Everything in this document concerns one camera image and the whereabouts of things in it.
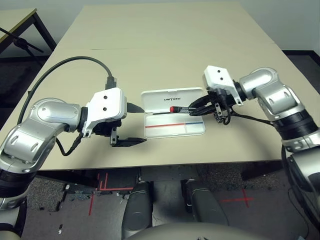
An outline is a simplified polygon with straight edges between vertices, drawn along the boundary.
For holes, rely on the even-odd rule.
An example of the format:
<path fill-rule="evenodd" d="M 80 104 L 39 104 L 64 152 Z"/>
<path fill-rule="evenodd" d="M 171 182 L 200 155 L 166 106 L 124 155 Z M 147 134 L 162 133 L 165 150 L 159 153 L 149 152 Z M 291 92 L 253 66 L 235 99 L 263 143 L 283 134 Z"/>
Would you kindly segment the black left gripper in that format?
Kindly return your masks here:
<path fill-rule="evenodd" d="M 128 113 L 144 113 L 144 109 L 133 103 L 128 102 L 126 106 Z M 117 128 L 122 125 L 121 120 L 112 122 L 101 122 L 94 127 L 94 134 L 98 136 L 109 137 L 110 145 L 112 147 L 132 147 L 144 143 L 145 138 L 128 137 L 126 139 L 118 139 Z"/>

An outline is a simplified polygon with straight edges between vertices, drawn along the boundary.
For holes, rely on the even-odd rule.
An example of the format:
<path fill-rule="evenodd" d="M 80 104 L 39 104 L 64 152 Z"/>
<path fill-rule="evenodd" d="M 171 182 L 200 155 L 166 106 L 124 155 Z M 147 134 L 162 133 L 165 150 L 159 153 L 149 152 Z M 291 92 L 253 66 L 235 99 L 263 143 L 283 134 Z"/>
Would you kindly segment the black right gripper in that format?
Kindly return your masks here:
<path fill-rule="evenodd" d="M 189 105 L 190 116 L 205 116 L 213 114 L 217 123 L 229 124 L 231 121 L 231 107 L 227 103 L 227 92 L 222 88 L 209 91 Z"/>

